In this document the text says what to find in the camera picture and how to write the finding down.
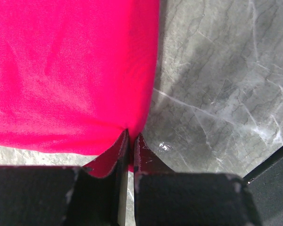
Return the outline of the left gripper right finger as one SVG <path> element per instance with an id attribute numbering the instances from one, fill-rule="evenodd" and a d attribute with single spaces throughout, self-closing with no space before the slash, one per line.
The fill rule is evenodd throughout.
<path id="1" fill-rule="evenodd" d="M 168 167 L 146 144 L 143 135 L 140 133 L 134 143 L 133 151 L 133 172 L 156 174 L 156 173 L 173 173 Z"/>

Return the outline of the bright red t-shirt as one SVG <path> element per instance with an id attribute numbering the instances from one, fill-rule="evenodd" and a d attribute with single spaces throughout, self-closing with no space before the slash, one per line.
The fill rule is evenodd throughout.
<path id="1" fill-rule="evenodd" d="M 157 0 L 0 0 L 0 145 L 99 155 L 147 120 Z"/>

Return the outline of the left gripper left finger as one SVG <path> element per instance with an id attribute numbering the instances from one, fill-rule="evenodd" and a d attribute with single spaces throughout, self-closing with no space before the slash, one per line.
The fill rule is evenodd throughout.
<path id="1" fill-rule="evenodd" d="M 111 226 L 125 225 L 129 151 L 129 134 L 124 130 L 108 150 L 84 165 L 96 181 L 96 210 L 107 213 Z"/>

